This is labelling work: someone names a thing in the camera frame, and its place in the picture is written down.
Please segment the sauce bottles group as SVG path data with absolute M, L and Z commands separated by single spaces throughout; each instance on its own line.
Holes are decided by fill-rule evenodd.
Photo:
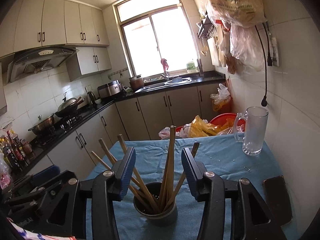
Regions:
M 14 174 L 21 173 L 30 164 L 30 159 L 24 150 L 26 144 L 27 142 L 20 140 L 12 129 L 1 136 L 1 150 L 4 154 L 4 160 Z

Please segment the pink hanging plastic bag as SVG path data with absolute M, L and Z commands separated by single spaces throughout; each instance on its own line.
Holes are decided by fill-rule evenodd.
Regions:
M 263 46 L 255 27 L 231 25 L 227 62 L 260 72 L 265 66 Z

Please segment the white cabinets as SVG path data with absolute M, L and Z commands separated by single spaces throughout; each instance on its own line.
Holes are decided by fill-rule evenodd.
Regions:
M 56 165 L 61 171 L 70 170 L 84 179 L 97 164 L 90 152 L 104 156 L 98 143 L 100 138 L 108 147 L 117 142 L 119 134 L 131 141 L 158 140 L 159 132 L 165 127 L 189 124 L 197 115 L 210 121 L 217 115 L 210 98 L 217 88 L 216 83 L 187 86 L 114 102 L 87 119 L 51 150 L 42 152 L 40 160 L 34 161 L 25 174 Z
M 17 0 L 1 23 L 1 60 L 39 47 L 75 48 L 64 62 L 72 81 L 110 70 L 108 45 L 102 11 L 67 0 Z

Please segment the wooden chopstick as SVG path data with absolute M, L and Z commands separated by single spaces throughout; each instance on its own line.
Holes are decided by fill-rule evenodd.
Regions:
M 122 134 L 117 135 L 117 138 L 119 140 L 119 143 L 121 145 L 121 148 L 123 149 L 123 152 L 126 153 L 127 152 L 127 146 L 125 144 L 124 138 Z M 136 176 L 136 179 L 139 181 L 139 186 L 142 189 L 142 191 L 144 192 L 146 198 L 148 199 L 149 203 L 151 204 L 152 208 L 156 211 L 156 212 L 160 212 L 160 209 L 158 207 L 157 201 L 155 199 L 155 197 L 149 192 L 148 188 L 146 187 L 143 179 L 141 178 L 138 170 L 136 168 L 133 169 L 133 172 Z
M 111 171 L 112 167 L 109 167 L 107 165 L 107 163 L 105 163 L 100 157 L 99 155 L 97 155 L 94 151 L 91 152 L 91 154 L 106 168 L 106 171 L 103 172 L 103 176 L 104 178 L 107 179 L 108 184 L 107 184 L 107 193 L 108 190 L 111 189 L 113 182 L 114 182 L 114 172 Z
M 167 192 L 166 192 L 166 208 L 170 205 L 169 200 L 173 193 L 173 183 L 174 183 L 174 146 L 175 146 L 175 126 L 170 127 L 170 145 L 169 145 L 169 163 L 167 169 Z
M 198 148 L 199 148 L 199 145 L 200 145 L 199 142 L 194 142 L 193 148 L 192 148 L 192 150 L 191 150 L 191 154 L 192 154 L 193 157 L 195 157 L 195 155 L 196 155 L 196 153 L 197 153 L 197 150 L 198 150 Z M 174 202 L 175 197 L 177 196 L 177 194 L 178 194 L 181 186 L 183 185 L 184 180 L 185 180 L 185 173 L 183 172 L 182 175 L 180 176 L 180 179 L 179 179 L 179 181 L 178 181 L 178 184 L 177 184 L 176 187 L 175 187 L 175 190 L 173 191 L 172 196 L 170 197 L 169 201 L 167 202 L 167 204 L 166 204 L 166 206 L 165 206 L 165 208 L 164 208 L 165 211 L 166 211 L 166 210 L 169 208 L 169 206 Z
M 163 181 L 161 185 L 161 190 L 160 190 L 160 195 L 159 195 L 159 203 L 161 205 L 161 211 L 164 208 L 164 203 L 166 200 L 166 188 L 167 188 L 167 177 L 168 177 L 168 169 L 169 169 L 169 164 L 170 164 L 170 158 L 171 158 L 171 146 L 172 146 L 172 139 L 170 138 L 169 141 L 169 148 L 168 148 L 168 154 L 167 154 L 167 160 L 165 164 L 165 170 L 163 174 Z
M 135 162 L 136 151 L 132 147 L 127 149 L 123 159 L 111 161 L 113 164 L 111 171 L 114 172 L 114 182 L 111 189 L 108 190 L 108 193 L 111 194 L 113 200 L 121 201 L 127 194 L 128 189 L 130 189 L 140 203 L 148 209 L 148 204 L 141 198 L 135 188 L 130 185 Z

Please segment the white wall power strip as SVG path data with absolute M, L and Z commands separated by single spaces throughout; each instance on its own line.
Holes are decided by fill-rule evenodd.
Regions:
M 271 38 L 271 58 L 272 58 L 273 66 L 279 67 L 280 62 L 279 62 L 278 42 L 275 37 Z

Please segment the blue table cloth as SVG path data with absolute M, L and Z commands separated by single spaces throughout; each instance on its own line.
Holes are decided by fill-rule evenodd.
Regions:
M 263 181 L 277 177 L 282 170 L 266 144 L 257 156 L 247 156 L 240 143 L 232 135 L 217 137 L 186 138 L 175 141 L 175 174 L 178 182 L 183 166 L 181 153 L 199 142 L 195 159 L 204 163 L 209 171 L 221 178 L 238 181 L 247 178 L 264 196 Z M 162 181 L 168 153 L 168 140 L 126 141 L 136 150 L 135 167 L 145 183 Z M 177 220 L 170 226 L 160 227 L 138 213 L 133 205 L 133 194 L 128 192 L 121 202 L 114 202 L 114 213 L 120 239 L 196 239 L 199 233 L 203 203 L 198 203 L 184 182 L 176 196 Z

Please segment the black smartphone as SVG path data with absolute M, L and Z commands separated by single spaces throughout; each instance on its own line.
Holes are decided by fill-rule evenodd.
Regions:
M 272 215 L 280 226 L 292 221 L 292 209 L 288 190 L 283 175 L 263 181 L 266 202 Z

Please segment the red trash bin with bags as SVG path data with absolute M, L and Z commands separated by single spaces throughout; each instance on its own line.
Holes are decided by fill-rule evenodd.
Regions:
M 232 97 L 228 88 L 222 83 L 217 88 L 217 93 L 211 94 L 213 111 L 224 114 L 231 112 L 232 109 Z

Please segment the silver rice cooker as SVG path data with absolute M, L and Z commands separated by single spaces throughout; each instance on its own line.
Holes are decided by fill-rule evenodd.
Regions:
M 123 90 L 123 85 L 118 81 L 112 81 L 97 88 L 99 97 L 101 99 L 109 96 L 114 96 Z

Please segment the large hanging plastic bag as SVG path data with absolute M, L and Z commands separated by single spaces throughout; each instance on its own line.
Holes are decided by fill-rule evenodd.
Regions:
M 211 20 L 221 20 L 244 28 L 267 21 L 263 0 L 204 0 Z

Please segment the black electric kettle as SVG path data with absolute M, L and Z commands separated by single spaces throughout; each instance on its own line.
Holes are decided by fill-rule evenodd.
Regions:
M 96 105 L 96 100 L 97 98 L 95 97 L 95 94 L 92 91 L 87 92 L 87 102 L 89 105 Z

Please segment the red plastic basin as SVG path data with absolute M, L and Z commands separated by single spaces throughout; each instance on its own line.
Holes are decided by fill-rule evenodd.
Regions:
M 222 126 L 227 122 L 227 119 L 235 120 L 235 118 L 236 118 L 235 113 L 224 113 L 216 116 L 209 123 L 214 124 L 215 126 Z M 246 123 L 245 120 L 242 120 L 242 119 L 238 121 L 238 125 L 240 126 L 244 125 L 245 127 L 245 123 Z M 176 132 L 179 132 L 182 128 L 183 126 L 176 128 Z

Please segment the steel sink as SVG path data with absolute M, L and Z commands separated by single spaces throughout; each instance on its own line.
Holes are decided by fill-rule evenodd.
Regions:
M 143 88 L 140 88 L 139 90 L 136 91 L 136 93 L 145 92 L 145 91 L 152 91 L 152 90 L 162 89 L 162 88 L 168 88 L 168 87 L 172 87 L 175 85 L 182 85 L 185 83 L 190 83 L 191 81 L 192 81 L 191 77 L 175 77 L 169 81 L 156 83 L 153 85 L 148 85 Z

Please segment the upper white cabinets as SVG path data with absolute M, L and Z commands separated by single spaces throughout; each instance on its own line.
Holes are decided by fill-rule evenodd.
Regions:
M 75 48 L 64 62 L 72 81 L 110 70 L 108 45 L 102 11 L 67 0 L 17 0 L 1 23 L 1 60 L 39 47 Z

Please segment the yellow plastic bag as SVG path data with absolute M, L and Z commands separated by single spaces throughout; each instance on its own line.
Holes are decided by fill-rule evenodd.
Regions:
M 234 120 L 227 119 L 222 126 L 215 126 L 201 119 L 198 115 L 191 122 L 187 136 L 189 138 L 210 137 L 216 135 L 230 134 L 233 131 Z

